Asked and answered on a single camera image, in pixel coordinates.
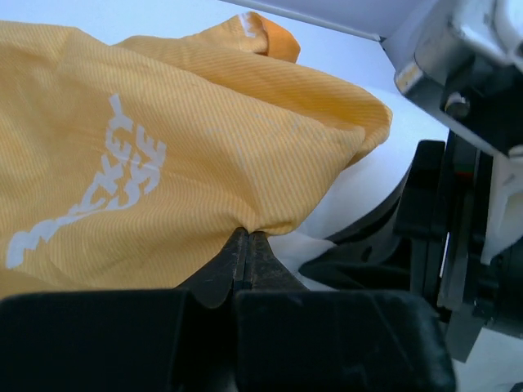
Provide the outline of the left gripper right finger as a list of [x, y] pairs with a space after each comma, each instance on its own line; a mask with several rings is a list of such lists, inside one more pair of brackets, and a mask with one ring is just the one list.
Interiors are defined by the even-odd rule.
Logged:
[[263, 233], [248, 236], [244, 289], [306, 291], [306, 287], [275, 257]]

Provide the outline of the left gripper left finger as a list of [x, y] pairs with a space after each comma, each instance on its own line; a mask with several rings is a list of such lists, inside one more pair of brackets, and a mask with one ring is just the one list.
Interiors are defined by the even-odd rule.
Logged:
[[248, 289], [248, 232], [236, 229], [223, 248], [202, 268], [179, 285], [202, 306], [216, 309], [234, 293]]

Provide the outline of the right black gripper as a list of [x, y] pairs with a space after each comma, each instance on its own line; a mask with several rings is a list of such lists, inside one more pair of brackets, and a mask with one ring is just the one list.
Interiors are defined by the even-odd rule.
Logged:
[[488, 264], [492, 158], [460, 138], [419, 142], [409, 172], [378, 207], [333, 234], [302, 275], [336, 289], [406, 290], [438, 313], [466, 361], [483, 328], [522, 335], [522, 245]]

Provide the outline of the yellow orange pillowcase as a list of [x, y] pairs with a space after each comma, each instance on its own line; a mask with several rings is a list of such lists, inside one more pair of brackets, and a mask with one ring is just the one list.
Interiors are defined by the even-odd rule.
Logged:
[[108, 45], [1, 24], [1, 294], [175, 287], [233, 231], [296, 229], [391, 111], [253, 12]]

